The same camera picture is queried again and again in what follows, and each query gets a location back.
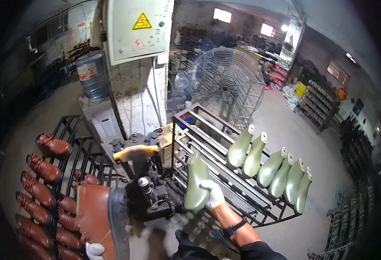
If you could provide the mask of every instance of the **concrete floor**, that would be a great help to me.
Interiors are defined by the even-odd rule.
[[[82,113],[77,100],[81,91],[78,81],[66,82],[13,127],[4,142],[0,155],[0,201],[12,226],[16,226],[14,215],[19,212],[14,193],[23,191],[19,174],[27,169],[26,155],[39,152],[35,138],[42,132],[52,132],[61,116]],[[267,133],[266,148],[269,151],[287,147],[294,160],[301,157],[304,164],[312,169],[313,177],[302,216],[256,231],[271,248],[288,259],[306,259],[308,250],[323,252],[329,228],[326,213],[336,206],[337,194],[352,187],[339,153],[339,135],[330,129],[316,135],[312,127],[286,106],[286,99],[278,91],[266,91],[252,123],[255,136],[259,136],[261,131]],[[210,237],[212,224],[203,213],[198,216],[176,215],[170,220],[158,219],[146,223],[146,226],[131,222],[127,226],[130,259],[165,259],[172,255],[178,246],[174,237],[178,228],[184,229],[191,240],[214,255],[238,259],[237,255]]]

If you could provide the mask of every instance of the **white work glove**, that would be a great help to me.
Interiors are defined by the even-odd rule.
[[[209,199],[206,202],[206,207],[209,210],[225,202],[221,188],[212,180],[202,180],[199,187],[209,190]]]
[[[99,243],[85,243],[85,252],[87,253],[89,260],[104,260],[104,257],[101,255],[104,251],[104,246]]]

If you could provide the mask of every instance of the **fan guard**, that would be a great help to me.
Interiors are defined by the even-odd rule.
[[[201,54],[192,68],[192,101],[234,127],[245,128],[264,94],[263,76],[254,60],[237,49],[220,47]]]

